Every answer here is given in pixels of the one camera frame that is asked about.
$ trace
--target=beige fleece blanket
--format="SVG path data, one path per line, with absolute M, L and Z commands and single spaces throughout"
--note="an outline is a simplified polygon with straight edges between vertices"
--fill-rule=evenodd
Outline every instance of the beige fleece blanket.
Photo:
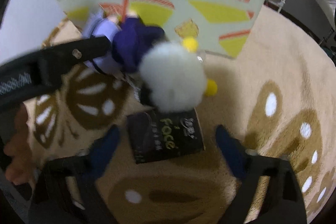
M 44 46 L 79 37 L 64 21 Z M 214 128 L 224 124 L 261 155 L 290 156 L 310 222 L 336 185 L 332 61 L 300 28 L 263 7 L 238 58 L 207 55 L 205 69 L 218 84 L 217 95 L 197 107 L 205 151 L 136 165 L 124 129 L 126 115 L 142 110 L 132 89 L 77 65 L 59 91 L 37 99 L 36 114 L 30 107 L 36 163 L 75 155 L 117 123 L 120 144 L 96 185 L 118 222 L 215 224 L 238 187 L 214 140 Z M 261 180 L 247 220 L 257 215 L 265 185 Z

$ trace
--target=yellow ball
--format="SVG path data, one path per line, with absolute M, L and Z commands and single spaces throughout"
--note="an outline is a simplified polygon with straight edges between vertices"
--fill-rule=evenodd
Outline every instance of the yellow ball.
M 207 89 L 204 93 L 205 96 L 214 96 L 218 90 L 217 84 L 214 80 L 208 79 Z
M 196 52 L 198 49 L 198 42 L 193 37 L 186 37 L 182 40 L 182 46 L 185 47 L 189 52 Z

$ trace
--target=floor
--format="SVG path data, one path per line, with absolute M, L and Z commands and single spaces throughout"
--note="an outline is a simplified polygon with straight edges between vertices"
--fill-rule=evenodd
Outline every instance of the floor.
M 315 0 L 287 0 L 283 9 L 319 38 L 331 28 Z M 0 29 L 0 63 L 40 47 L 64 16 L 56 0 L 11 0 Z

